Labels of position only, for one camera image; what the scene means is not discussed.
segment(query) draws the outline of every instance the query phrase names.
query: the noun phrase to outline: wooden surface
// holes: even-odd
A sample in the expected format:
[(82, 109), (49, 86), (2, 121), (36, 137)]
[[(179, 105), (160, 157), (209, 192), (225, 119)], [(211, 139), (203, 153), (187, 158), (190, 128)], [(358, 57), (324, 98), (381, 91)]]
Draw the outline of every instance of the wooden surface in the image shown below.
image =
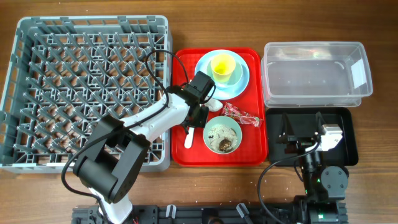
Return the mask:
[[(398, 5), (394, 1), (6, 1), (0, 6), (0, 86), (17, 22), (24, 16), (163, 14), (174, 51), (186, 47), (251, 47), (262, 57), (268, 42), (339, 40), (365, 46), (374, 93), (351, 108), (359, 163), (346, 191), (351, 223), (398, 222)], [(236, 205), (257, 202), (256, 182), (268, 162), (249, 168), (183, 168), (139, 176), (129, 195), (135, 204)], [(69, 223), (72, 208), (94, 200), (67, 191), (59, 175), (0, 171), (0, 223)], [(72, 186), (80, 181), (67, 175)], [(303, 194), (288, 168), (266, 176), (264, 199), (289, 201)]]

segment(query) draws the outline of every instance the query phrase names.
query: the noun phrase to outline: clear plastic container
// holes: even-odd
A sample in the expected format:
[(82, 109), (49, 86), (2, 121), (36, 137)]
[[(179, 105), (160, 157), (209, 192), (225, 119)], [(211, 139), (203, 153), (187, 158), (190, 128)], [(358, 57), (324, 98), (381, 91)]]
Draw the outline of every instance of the clear plastic container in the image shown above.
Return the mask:
[(358, 106), (373, 92), (359, 42), (268, 43), (261, 61), (267, 107)]

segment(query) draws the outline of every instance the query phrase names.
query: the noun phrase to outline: candy wrapper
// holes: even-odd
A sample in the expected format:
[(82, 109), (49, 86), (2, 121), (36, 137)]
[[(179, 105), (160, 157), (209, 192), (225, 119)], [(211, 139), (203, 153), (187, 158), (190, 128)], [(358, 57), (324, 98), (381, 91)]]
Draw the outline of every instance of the candy wrapper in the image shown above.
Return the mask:
[(262, 119), (241, 111), (231, 103), (225, 103), (221, 115), (234, 119), (238, 124), (252, 124), (255, 127), (260, 127), (262, 124)]

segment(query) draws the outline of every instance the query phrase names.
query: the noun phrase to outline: yellow cup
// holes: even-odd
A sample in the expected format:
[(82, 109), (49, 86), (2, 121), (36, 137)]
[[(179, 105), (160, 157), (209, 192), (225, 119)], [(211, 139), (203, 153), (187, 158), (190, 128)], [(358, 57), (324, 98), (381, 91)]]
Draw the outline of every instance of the yellow cup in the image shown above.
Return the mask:
[(235, 59), (229, 54), (216, 55), (211, 60), (211, 71), (216, 82), (226, 83), (236, 66)]

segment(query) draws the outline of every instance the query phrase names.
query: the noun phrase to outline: white label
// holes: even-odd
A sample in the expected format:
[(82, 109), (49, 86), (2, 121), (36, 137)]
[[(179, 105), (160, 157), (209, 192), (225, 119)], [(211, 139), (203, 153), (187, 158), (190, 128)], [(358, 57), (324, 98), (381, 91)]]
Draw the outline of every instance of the white label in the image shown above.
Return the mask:
[(354, 88), (358, 88), (366, 83), (365, 66), (362, 59), (351, 66), (351, 71), (353, 73)]

